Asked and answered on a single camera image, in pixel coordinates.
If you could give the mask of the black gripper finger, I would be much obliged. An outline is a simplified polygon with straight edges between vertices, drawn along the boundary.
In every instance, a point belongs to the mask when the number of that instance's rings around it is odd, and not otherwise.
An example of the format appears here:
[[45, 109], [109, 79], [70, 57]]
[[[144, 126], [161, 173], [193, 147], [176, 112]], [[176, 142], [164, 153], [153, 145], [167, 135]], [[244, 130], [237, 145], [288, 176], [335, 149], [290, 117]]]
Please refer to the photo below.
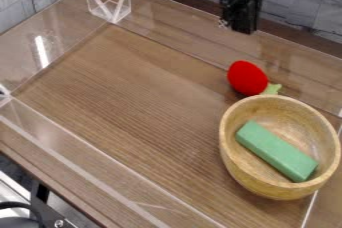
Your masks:
[[259, 11], [255, 5], [223, 8], [221, 22], [225, 27], [243, 34], [252, 34], [258, 28]]

